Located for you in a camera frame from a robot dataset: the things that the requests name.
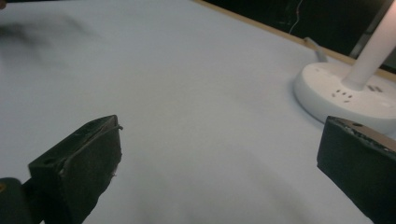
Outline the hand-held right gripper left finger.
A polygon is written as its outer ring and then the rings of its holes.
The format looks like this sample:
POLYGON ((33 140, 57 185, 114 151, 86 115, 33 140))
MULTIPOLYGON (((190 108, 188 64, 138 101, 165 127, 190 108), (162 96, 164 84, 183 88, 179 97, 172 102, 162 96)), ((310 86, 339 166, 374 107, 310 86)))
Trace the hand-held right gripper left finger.
POLYGON ((29 163, 45 224, 82 224, 92 212, 120 163, 120 129, 115 115, 92 120, 29 163))

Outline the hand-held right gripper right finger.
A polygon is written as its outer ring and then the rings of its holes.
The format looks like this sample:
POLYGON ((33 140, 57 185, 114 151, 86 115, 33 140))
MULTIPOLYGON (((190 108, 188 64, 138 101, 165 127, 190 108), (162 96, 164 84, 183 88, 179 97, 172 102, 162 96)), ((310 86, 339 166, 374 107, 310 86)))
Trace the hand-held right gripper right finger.
POLYGON ((317 167, 374 224, 396 224, 396 140, 357 122, 328 117, 317 167))

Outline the white desk lamp with sockets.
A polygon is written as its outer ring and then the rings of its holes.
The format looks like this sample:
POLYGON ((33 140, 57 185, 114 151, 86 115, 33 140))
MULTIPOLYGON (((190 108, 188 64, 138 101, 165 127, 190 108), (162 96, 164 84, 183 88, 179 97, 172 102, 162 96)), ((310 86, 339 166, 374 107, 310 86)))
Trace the white desk lamp with sockets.
POLYGON ((396 84, 377 69, 396 48, 396 0, 356 62, 311 63, 293 82, 301 107, 323 122, 329 116, 356 121, 380 133, 396 131, 396 84))

